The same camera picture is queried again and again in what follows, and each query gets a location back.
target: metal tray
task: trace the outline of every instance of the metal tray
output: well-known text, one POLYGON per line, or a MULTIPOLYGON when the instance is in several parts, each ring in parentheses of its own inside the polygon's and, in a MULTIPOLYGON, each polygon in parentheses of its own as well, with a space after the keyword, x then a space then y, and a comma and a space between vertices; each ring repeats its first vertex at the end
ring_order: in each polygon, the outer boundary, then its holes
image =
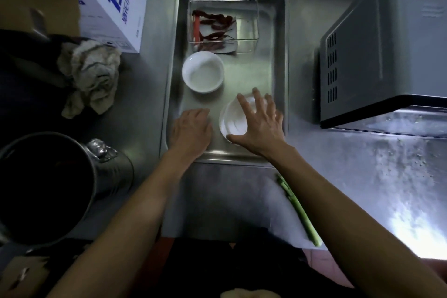
POLYGON ((256 86, 261 93, 270 93, 276 106, 284 113, 283 127, 288 119, 288 33, 289 0, 258 0, 259 39, 251 53, 220 55, 225 66, 225 81, 217 91, 200 95, 191 91, 182 80, 182 65, 191 55, 187 39, 187 9, 189 0, 176 0, 173 58, 166 85, 160 156, 169 147, 173 121, 187 109, 209 108, 213 137, 207 151, 197 160, 205 163, 270 166, 266 160, 241 146, 227 142, 219 130, 219 113, 223 106, 256 86))

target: metal pot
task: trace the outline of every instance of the metal pot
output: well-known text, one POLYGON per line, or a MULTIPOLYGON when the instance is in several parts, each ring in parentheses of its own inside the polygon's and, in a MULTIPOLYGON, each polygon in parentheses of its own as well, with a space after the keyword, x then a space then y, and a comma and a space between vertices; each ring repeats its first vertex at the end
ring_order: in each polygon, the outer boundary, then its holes
POLYGON ((99 139, 57 132, 21 137, 0 151, 0 241, 48 245, 102 201, 129 191, 131 161, 99 139))

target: right hand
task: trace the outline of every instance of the right hand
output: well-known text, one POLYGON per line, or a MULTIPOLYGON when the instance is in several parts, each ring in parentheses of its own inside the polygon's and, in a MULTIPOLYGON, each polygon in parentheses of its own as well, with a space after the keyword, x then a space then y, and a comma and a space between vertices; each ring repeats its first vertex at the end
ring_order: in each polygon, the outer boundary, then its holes
POLYGON ((278 145, 282 145, 286 141, 282 131, 284 115, 276 109, 271 95, 265 95, 267 106, 256 87, 253 89, 253 95, 256 113, 242 94, 237 95, 237 100, 247 117, 247 133, 242 136, 229 134, 227 139, 233 144, 245 147, 254 154, 267 157, 278 145))

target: cloth rag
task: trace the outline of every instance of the cloth rag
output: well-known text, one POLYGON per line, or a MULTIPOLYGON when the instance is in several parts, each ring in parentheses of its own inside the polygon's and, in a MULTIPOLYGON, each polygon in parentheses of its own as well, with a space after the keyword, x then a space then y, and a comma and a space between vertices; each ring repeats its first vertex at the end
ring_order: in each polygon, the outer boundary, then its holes
POLYGON ((116 48, 93 40, 83 41, 79 46, 62 44, 57 65, 75 88, 67 97, 63 117, 72 119, 85 106, 90 106, 97 114, 103 114, 113 105, 120 55, 116 48))

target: stainless steel countertop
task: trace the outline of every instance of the stainless steel countertop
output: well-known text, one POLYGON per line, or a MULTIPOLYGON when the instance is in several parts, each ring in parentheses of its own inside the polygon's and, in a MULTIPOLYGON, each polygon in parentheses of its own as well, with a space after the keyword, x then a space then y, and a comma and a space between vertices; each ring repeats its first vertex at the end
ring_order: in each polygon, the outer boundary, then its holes
MULTIPOLYGON (((304 158, 417 255, 447 259, 447 140, 321 130, 315 49, 352 0, 290 0, 289 135, 304 158)), ((115 105, 85 133, 125 152, 139 184, 158 161, 175 0, 148 0, 141 53, 124 54, 115 105)), ((297 247, 313 247, 274 170, 194 164, 169 205, 162 234, 237 241, 265 226, 297 247)), ((94 238, 122 201, 83 222, 94 238)))

